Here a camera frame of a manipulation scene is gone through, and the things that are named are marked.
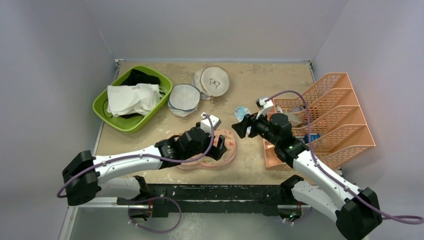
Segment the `floral mesh laundry bag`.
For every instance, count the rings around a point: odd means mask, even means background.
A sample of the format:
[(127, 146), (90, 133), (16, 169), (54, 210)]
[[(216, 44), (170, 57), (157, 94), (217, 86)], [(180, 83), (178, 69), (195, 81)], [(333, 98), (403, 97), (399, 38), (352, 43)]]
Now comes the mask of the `floral mesh laundry bag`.
[(237, 143), (234, 134), (227, 129), (218, 129), (214, 132), (214, 142), (213, 146), (218, 146), (218, 138), (220, 135), (225, 137), (224, 146), (227, 148), (227, 151), (221, 156), (219, 160), (214, 160), (211, 157), (205, 156), (200, 160), (182, 163), (178, 165), (177, 168), (184, 171), (193, 171), (197, 169), (218, 169), (225, 165), (228, 165), (236, 156)]

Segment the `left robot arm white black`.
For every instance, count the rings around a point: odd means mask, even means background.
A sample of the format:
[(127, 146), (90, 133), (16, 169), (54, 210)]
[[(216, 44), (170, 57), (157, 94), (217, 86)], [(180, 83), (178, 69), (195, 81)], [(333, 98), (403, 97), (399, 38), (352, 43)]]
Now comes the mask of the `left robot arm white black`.
[(95, 156), (84, 150), (62, 170), (63, 186), (56, 196), (69, 206), (82, 205), (99, 198), (111, 180), (127, 174), (172, 168), (202, 157), (218, 161), (227, 151), (225, 143), (225, 135), (215, 136), (197, 126), (132, 152)]

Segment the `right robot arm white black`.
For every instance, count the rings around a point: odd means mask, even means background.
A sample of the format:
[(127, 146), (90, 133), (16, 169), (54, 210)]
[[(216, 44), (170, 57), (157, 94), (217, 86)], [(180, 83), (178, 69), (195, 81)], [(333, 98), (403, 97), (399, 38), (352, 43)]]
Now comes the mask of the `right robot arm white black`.
[(321, 162), (310, 148), (294, 137), (292, 125), (283, 113), (271, 117), (247, 114), (231, 126), (240, 138), (262, 137), (274, 146), (277, 158), (313, 180), (310, 185), (298, 175), (281, 183), (280, 196), (288, 204), (310, 205), (331, 219), (347, 240), (362, 240), (383, 219), (377, 194), (348, 182)]

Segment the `beige glasses print laundry bag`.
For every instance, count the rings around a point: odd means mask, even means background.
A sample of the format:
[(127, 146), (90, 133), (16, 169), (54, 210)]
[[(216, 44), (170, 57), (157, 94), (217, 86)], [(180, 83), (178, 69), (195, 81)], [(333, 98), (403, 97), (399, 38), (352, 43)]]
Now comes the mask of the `beige glasses print laundry bag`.
[(199, 90), (202, 100), (210, 100), (228, 91), (230, 78), (223, 68), (209, 66), (195, 72), (191, 85)]

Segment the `white round mesh laundry bag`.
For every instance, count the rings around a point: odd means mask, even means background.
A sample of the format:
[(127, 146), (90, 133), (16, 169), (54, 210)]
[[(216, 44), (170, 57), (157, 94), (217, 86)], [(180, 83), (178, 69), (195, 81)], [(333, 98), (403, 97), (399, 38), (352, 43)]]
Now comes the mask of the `white round mesh laundry bag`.
[(184, 118), (197, 111), (200, 102), (200, 91), (190, 84), (178, 84), (173, 87), (167, 106), (177, 117)]

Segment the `blue toothbrush blister pack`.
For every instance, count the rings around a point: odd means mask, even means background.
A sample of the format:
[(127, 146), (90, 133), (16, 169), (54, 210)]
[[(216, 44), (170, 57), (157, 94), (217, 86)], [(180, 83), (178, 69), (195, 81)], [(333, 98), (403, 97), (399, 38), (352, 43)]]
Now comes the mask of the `blue toothbrush blister pack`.
[(237, 123), (234, 123), (231, 127), (236, 131), (237, 135), (242, 138), (241, 127), (245, 127), (244, 137), (250, 133), (251, 127), (249, 126), (247, 121), (244, 121), (245, 116), (251, 115), (250, 110), (245, 106), (238, 106), (234, 110), (234, 116), (237, 119)]

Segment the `grey box in organizer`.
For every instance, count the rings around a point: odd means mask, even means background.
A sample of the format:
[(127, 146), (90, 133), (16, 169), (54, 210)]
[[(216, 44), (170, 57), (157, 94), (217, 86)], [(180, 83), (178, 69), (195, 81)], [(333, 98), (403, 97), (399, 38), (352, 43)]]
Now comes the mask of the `grey box in organizer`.
[(293, 128), (296, 128), (303, 123), (302, 118), (292, 112), (285, 111), (283, 114), (287, 116), (287, 119)]

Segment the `blue can in organizer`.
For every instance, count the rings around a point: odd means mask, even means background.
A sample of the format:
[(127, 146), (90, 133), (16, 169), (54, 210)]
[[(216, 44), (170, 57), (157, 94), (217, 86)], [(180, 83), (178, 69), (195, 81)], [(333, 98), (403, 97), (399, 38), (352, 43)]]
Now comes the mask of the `blue can in organizer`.
[(305, 134), (303, 137), (303, 142), (305, 144), (309, 144), (310, 142), (316, 141), (321, 137), (319, 133), (311, 133), (311, 134)]

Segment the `orange plastic file organizer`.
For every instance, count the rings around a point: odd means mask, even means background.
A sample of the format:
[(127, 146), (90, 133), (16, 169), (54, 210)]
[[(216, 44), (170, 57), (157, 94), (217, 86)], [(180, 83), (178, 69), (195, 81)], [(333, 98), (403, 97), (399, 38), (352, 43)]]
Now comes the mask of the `orange plastic file organizer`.
[(292, 128), (293, 135), (303, 141), (308, 133), (321, 137), (312, 142), (315, 155), (332, 169), (337, 169), (375, 147), (358, 98), (347, 73), (328, 73), (306, 90), (302, 97), (272, 99), (274, 109), (268, 113), (290, 112), (302, 118)]

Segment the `white cloth in bin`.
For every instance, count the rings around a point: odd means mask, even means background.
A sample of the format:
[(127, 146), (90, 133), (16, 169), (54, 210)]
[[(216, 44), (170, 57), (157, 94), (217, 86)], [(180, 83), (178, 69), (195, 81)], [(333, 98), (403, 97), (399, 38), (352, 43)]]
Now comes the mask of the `white cloth in bin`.
[(158, 84), (138, 83), (107, 87), (107, 112), (113, 117), (130, 114), (147, 116), (163, 98)]

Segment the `black garment in bin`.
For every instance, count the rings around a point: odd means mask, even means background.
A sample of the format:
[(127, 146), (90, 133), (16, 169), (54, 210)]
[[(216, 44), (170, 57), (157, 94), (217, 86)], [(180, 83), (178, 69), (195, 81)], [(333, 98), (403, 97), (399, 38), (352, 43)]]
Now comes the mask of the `black garment in bin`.
[(136, 86), (137, 84), (160, 85), (158, 77), (148, 75), (143, 71), (132, 69), (129, 76), (120, 84), (121, 86)]

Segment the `green plastic bin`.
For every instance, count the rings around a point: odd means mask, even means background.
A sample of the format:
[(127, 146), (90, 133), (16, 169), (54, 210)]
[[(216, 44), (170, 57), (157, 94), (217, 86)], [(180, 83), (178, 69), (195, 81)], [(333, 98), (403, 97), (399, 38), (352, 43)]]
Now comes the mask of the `green plastic bin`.
[(132, 70), (138, 70), (141, 71), (147, 75), (157, 77), (160, 80), (159, 89), (163, 92), (161, 95), (160, 101), (158, 105), (156, 105), (153, 110), (147, 114), (147, 116), (133, 116), (130, 118), (123, 118), (123, 117), (113, 117), (113, 116), (107, 116), (107, 90), (105, 89), (100, 95), (96, 97), (94, 102), (92, 103), (92, 110), (93, 112), (106, 124), (110, 125), (111, 127), (126, 133), (136, 133), (138, 132), (159, 110), (164, 106), (168, 98), (170, 96), (170, 93), (173, 89), (173, 83), (171, 80), (166, 77), (161, 72), (145, 66), (145, 65), (136, 65), (129, 70), (126, 70), (123, 72), (123, 75), (117, 77), (112, 83), (112, 86), (120, 86), (124, 80), (126, 80)]

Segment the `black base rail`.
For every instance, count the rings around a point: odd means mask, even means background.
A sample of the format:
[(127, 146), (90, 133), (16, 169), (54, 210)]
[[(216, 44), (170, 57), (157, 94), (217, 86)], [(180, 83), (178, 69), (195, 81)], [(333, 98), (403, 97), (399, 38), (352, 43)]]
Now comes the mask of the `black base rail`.
[(150, 183), (133, 198), (119, 197), (117, 205), (145, 207), (154, 218), (170, 213), (262, 214), (282, 219), (301, 218), (310, 206), (285, 193), (279, 185)]

